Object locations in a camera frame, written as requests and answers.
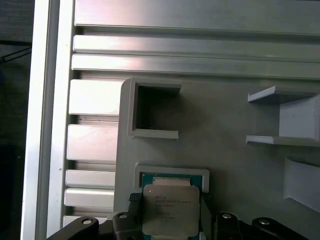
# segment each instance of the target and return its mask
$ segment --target rectangular slot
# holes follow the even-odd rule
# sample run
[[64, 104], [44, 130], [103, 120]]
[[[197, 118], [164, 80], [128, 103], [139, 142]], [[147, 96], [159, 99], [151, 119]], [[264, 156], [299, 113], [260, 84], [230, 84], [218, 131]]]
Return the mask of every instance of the rectangular slot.
[[67, 159], [115, 164], [118, 128], [75, 125], [68, 127]]
[[178, 139], [179, 132], [163, 116], [179, 95], [181, 83], [167, 79], [130, 80], [128, 134], [136, 137]]
[[68, 207], [114, 208], [114, 190], [69, 187], [65, 190], [64, 204]]
[[70, 83], [69, 114], [118, 116], [120, 80], [79, 80]]
[[74, 188], [114, 189], [115, 172], [67, 170], [65, 185]]

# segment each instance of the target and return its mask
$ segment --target dark background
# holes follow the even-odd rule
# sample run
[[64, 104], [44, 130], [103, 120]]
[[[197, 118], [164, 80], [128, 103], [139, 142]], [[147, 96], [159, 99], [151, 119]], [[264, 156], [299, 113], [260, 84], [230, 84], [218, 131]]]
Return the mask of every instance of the dark background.
[[[32, 42], [35, 0], [0, 0], [0, 43]], [[0, 57], [27, 46], [0, 44]], [[20, 238], [31, 55], [0, 65], [0, 239]]]

